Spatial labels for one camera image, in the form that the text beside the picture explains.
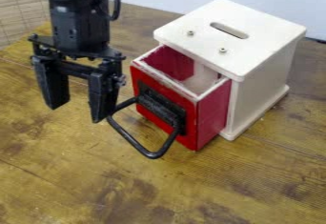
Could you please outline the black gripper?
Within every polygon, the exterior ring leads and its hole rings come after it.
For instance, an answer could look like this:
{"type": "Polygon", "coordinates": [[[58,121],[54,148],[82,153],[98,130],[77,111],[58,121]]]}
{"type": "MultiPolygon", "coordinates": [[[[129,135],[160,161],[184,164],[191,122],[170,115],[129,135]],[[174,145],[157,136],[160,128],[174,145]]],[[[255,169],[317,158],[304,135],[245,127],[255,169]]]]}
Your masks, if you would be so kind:
{"type": "Polygon", "coordinates": [[[33,34],[33,68],[45,105],[56,110],[69,101],[68,76],[88,79],[90,116],[100,122],[114,110],[124,84],[121,53],[109,46],[109,22],[120,0],[48,0],[52,35],[33,34]]]}

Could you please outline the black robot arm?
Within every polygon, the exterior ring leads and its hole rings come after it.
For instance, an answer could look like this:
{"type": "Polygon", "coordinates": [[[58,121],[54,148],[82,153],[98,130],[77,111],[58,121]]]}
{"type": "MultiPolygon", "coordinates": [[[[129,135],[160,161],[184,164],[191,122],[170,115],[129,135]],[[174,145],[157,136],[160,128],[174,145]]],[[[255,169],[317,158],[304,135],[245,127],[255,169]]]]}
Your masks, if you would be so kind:
{"type": "Polygon", "coordinates": [[[41,96],[54,110],[69,101],[68,79],[88,81],[92,121],[114,110],[124,85],[122,54],[109,46],[121,0],[48,0],[52,34],[33,34],[32,64],[41,96]]]}

